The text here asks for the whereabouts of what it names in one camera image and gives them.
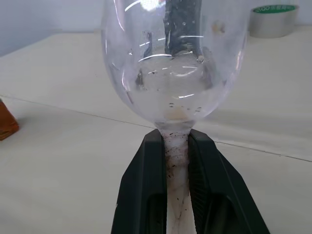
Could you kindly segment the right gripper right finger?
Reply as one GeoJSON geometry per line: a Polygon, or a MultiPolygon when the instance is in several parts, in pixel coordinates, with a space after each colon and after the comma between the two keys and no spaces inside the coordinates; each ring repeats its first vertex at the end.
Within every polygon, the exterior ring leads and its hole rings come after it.
{"type": "Polygon", "coordinates": [[[241,174],[205,133],[188,138],[196,234],[270,234],[241,174]]]}

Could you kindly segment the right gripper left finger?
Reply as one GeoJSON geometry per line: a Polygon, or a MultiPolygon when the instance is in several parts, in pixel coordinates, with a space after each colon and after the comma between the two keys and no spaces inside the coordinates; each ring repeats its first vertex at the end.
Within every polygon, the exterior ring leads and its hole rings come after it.
{"type": "Polygon", "coordinates": [[[145,135],[121,178],[111,234],[166,234],[167,181],[159,130],[145,135]]]}

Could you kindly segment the clear wine glass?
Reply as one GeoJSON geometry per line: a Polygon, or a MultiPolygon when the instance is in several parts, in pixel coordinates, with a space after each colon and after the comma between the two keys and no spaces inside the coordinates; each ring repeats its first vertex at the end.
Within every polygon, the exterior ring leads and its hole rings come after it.
{"type": "Polygon", "coordinates": [[[188,136],[225,98],[240,70],[248,0],[202,0],[202,55],[165,53],[166,0],[104,0],[102,48],[113,86],[165,144],[167,234],[195,234],[188,136]]]}

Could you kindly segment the plastic bottle with red contents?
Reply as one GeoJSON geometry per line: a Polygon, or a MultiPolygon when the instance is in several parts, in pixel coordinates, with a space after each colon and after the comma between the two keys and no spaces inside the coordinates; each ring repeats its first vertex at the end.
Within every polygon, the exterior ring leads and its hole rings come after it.
{"type": "Polygon", "coordinates": [[[19,124],[0,99],[0,141],[8,138],[19,130],[19,124]]]}

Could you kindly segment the grey curved plastic visor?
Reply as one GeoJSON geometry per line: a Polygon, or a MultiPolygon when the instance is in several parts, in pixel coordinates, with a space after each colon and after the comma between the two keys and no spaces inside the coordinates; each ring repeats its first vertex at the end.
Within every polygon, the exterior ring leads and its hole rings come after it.
{"type": "Polygon", "coordinates": [[[166,0],[163,19],[165,53],[175,57],[183,51],[202,55],[200,36],[200,13],[202,0],[166,0]]]}

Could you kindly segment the tape roll with green core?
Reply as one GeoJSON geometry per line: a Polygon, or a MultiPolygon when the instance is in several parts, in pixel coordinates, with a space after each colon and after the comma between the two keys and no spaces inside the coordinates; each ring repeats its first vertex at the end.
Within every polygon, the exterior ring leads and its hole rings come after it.
{"type": "Polygon", "coordinates": [[[274,39],[290,34],[295,27],[298,5],[263,5],[250,11],[249,33],[251,37],[274,39]]]}

